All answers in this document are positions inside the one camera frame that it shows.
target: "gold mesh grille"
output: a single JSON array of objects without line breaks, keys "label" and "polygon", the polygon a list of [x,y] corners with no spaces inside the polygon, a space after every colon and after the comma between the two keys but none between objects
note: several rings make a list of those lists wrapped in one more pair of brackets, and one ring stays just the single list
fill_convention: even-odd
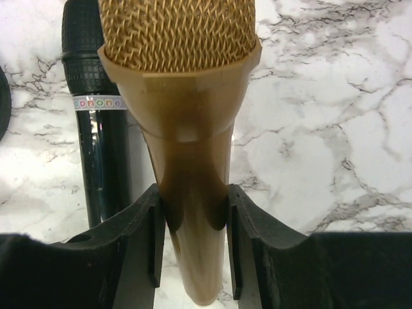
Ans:
[{"label": "gold mesh grille", "polygon": [[254,0],[98,0],[113,62],[187,72],[236,62],[256,45]]}]

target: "microphone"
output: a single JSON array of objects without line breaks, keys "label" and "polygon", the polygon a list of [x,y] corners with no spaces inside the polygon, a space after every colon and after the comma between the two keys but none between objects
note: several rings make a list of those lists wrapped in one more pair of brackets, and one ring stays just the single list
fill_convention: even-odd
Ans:
[{"label": "microphone", "polygon": [[232,132],[259,63],[253,0],[99,0],[98,55],[142,128],[183,285],[217,298]]},{"label": "microphone", "polygon": [[79,130],[89,227],[132,202],[127,107],[106,75],[97,0],[68,0],[62,20],[62,62]]}]

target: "black handle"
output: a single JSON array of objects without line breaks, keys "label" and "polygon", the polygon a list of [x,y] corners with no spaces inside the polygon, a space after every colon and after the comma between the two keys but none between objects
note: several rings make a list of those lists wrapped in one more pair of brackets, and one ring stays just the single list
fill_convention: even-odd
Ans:
[{"label": "black handle", "polygon": [[[74,96],[119,96],[97,55],[104,38],[97,0],[68,0],[62,22],[62,62]],[[132,202],[126,110],[77,110],[89,226]]]}]

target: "black microphone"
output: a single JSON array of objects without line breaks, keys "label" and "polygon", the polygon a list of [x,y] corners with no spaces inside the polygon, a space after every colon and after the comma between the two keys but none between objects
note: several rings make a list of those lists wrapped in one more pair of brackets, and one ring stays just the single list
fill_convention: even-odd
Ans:
[{"label": "black microphone", "polygon": [[91,228],[132,202],[127,110],[97,55],[103,43],[97,0],[68,0],[62,62],[76,111]]}]

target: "marble surface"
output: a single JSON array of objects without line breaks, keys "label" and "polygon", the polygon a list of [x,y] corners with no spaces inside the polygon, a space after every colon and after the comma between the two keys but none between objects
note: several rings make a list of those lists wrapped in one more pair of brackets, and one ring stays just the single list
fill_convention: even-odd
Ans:
[{"label": "marble surface", "polygon": [[[0,0],[13,110],[0,142],[0,232],[47,243],[88,228],[61,52],[62,0]],[[236,121],[230,180],[304,233],[412,230],[412,2],[256,0],[263,44]],[[134,162],[154,182],[138,126]],[[230,271],[210,308],[237,308]],[[170,239],[155,308],[197,308]]]}]

